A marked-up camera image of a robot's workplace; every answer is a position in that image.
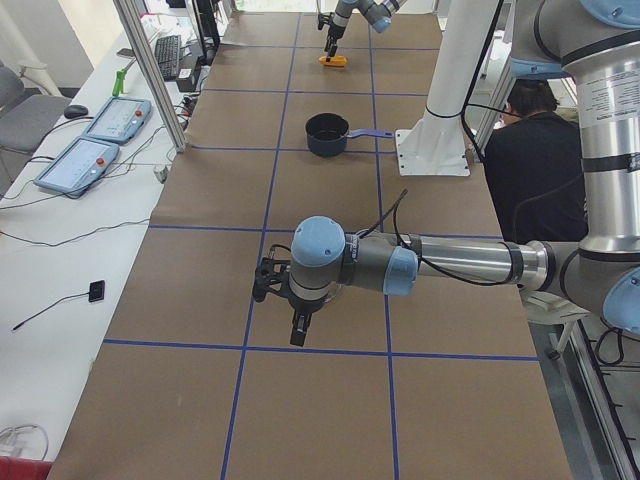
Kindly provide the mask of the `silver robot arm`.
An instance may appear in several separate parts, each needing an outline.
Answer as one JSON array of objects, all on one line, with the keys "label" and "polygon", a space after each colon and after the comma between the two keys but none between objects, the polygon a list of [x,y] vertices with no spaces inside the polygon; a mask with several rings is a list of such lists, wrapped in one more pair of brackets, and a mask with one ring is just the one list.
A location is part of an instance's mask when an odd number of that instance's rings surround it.
[{"label": "silver robot arm", "polygon": [[562,297],[611,326],[639,329],[639,5],[635,1],[520,1],[511,70],[515,89],[549,78],[577,84],[569,137],[555,115],[509,105],[484,171],[502,238],[495,243],[383,233],[348,234],[313,216],[290,256],[264,257],[252,296],[293,308],[290,341],[305,342],[335,285],[406,295],[420,275],[478,286],[518,284]]},{"label": "silver robot arm", "polygon": [[324,46],[326,55],[320,58],[325,65],[335,65],[338,41],[344,36],[354,10],[357,10],[377,32],[383,33],[390,25],[394,13],[406,3],[405,0],[339,0],[330,13],[317,12],[318,30],[328,27]]}]

